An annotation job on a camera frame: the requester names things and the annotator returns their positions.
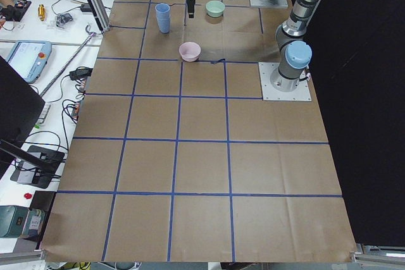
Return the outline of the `light blue cup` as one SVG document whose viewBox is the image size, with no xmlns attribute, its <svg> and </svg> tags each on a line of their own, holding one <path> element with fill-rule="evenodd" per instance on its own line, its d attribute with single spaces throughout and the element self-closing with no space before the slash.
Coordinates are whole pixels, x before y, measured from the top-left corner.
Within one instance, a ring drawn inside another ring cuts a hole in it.
<svg viewBox="0 0 405 270">
<path fill-rule="evenodd" d="M 155 5 L 155 12 L 158 20 L 170 19 L 170 6 L 166 3 L 158 3 Z"/>
</svg>

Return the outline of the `mint green bowl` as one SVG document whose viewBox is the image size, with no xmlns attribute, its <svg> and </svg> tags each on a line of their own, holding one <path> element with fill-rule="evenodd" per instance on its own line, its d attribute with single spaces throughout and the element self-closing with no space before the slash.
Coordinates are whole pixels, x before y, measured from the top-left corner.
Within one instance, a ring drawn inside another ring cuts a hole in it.
<svg viewBox="0 0 405 270">
<path fill-rule="evenodd" d="M 225 5 L 221 1 L 208 1 L 205 5 L 206 14 L 212 18 L 219 18 L 223 15 Z"/>
</svg>

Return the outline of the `pink bowl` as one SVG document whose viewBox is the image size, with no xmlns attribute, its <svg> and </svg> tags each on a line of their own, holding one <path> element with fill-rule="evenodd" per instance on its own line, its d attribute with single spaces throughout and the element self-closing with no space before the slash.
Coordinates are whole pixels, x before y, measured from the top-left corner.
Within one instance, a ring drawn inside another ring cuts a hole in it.
<svg viewBox="0 0 405 270">
<path fill-rule="evenodd" d="M 195 42 L 184 42 L 178 48 L 180 57 L 186 62 L 194 62 L 199 59 L 201 47 Z"/>
</svg>

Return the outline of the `black power adapter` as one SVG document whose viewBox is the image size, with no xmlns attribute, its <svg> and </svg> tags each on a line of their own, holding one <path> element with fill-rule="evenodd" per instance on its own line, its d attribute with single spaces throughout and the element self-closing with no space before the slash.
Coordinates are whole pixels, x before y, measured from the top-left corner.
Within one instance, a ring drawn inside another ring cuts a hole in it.
<svg viewBox="0 0 405 270">
<path fill-rule="evenodd" d="M 92 11 L 90 4 L 81 4 L 80 11 L 83 13 L 90 13 Z"/>
</svg>

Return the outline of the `gold cylinder tool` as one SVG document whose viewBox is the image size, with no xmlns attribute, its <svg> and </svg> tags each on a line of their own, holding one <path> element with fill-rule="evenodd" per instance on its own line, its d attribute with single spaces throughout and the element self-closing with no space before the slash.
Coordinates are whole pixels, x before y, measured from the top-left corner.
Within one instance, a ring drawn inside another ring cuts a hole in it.
<svg viewBox="0 0 405 270">
<path fill-rule="evenodd" d="M 44 21 L 46 18 L 46 10 L 45 10 L 45 7 L 43 4 L 39 5 L 37 12 L 38 12 L 37 15 L 38 15 L 39 20 Z"/>
</svg>

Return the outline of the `blue teach pendant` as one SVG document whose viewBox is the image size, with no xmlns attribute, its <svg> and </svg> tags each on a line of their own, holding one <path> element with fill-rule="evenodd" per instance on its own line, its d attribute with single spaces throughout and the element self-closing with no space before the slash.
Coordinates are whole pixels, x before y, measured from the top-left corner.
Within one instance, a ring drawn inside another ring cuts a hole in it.
<svg viewBox="0 0 405 270">
<path fill-rule="evenodd" d="M 18 40 L 6 61 L 29 84 L 40 77 L 52 52 L 52 44 L 44 40 Z"/>
</svg>

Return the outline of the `black monitor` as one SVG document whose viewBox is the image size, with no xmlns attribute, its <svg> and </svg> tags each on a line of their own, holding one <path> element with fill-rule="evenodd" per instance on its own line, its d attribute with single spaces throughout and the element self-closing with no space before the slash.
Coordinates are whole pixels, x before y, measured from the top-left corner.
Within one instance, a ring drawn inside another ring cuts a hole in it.
<svg viewBox="0 0 405 270">
<path fill-rule="evenodd" d="M 1 58 L 1 138 L 22 147 L 44 105 L 42 97 Z"/>
</svg>

